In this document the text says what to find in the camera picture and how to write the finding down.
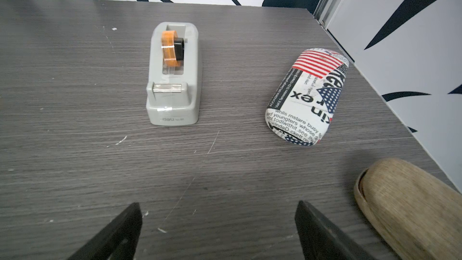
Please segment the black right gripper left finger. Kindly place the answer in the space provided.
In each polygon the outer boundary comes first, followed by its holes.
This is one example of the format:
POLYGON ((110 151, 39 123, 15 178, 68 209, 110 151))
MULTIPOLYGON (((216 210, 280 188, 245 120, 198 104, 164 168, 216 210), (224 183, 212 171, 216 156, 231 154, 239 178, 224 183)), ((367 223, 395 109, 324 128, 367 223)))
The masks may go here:
POLYGON ((133 260, 143 216, 134 202, 69 258, 71 260, 133 260))

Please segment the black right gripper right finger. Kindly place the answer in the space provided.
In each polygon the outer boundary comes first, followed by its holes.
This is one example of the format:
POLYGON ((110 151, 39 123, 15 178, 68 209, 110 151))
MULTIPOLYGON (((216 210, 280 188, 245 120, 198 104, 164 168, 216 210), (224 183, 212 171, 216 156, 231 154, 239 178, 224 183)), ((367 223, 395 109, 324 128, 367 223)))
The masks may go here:
POLYGON ((307 260, 372 260, 374 257, 309 202, 295 213, 298 236, 307 260))

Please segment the tan woven glasses case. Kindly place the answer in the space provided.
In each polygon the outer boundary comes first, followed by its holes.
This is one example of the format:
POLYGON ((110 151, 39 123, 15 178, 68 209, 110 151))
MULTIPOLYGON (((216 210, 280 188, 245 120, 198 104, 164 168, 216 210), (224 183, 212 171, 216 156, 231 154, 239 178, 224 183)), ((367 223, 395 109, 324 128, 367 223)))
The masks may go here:
POLYGON ((418 166, 379 160, 359 175, 354 197, 401 259, 461 259, 462 195, 418 166))

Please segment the grey tape dispenser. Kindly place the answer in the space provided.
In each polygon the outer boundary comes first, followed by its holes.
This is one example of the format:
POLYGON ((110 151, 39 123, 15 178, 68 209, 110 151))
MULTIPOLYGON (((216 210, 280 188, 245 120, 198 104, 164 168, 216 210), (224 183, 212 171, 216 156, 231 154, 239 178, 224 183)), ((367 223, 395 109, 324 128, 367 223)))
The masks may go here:
POLYGON ((199 119, 203 65, 199 32, 194 24, 162 22, 152 34, 146 86, 146 110, 153 125, 184 126, 199 119), (181 67, 167 67, 163 61, 161 35, 175 30, 185 41, 181 67))

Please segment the orange tape roll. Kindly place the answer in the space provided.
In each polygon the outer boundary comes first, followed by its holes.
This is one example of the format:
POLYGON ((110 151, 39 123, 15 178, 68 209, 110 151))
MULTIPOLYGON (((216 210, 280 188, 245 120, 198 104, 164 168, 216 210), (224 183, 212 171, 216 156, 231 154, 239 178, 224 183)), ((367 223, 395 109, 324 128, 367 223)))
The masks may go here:
POLYGON ((161 48, 163 61, 167 67, 181 67, 184 61, 185 41, 178 37, 175 30, 162 32, 161 48))

